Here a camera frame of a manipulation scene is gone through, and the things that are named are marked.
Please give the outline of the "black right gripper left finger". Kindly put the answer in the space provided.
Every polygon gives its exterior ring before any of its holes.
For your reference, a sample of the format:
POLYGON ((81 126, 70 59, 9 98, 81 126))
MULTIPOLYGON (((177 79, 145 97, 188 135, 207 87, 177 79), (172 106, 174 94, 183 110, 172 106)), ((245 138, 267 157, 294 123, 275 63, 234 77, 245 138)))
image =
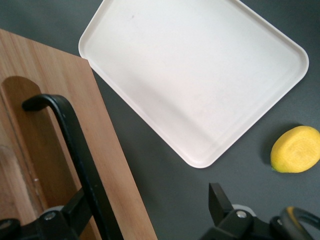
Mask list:
POLYGON ((40 240, 79 240, 92 217, 91 210, 80 189, 65 205, 47 209, 37 219, 40 240))

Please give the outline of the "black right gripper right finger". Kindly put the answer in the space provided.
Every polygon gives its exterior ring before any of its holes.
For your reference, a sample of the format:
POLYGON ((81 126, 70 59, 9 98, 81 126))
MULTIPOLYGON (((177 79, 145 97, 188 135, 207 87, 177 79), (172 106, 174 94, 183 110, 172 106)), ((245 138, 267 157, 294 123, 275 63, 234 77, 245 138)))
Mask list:
POLYGON ((231 204, 218 183, 208 187, 208 208, 214 226, 209 234, 251 234, 254 230, 254 212, 247 206, 231 204))

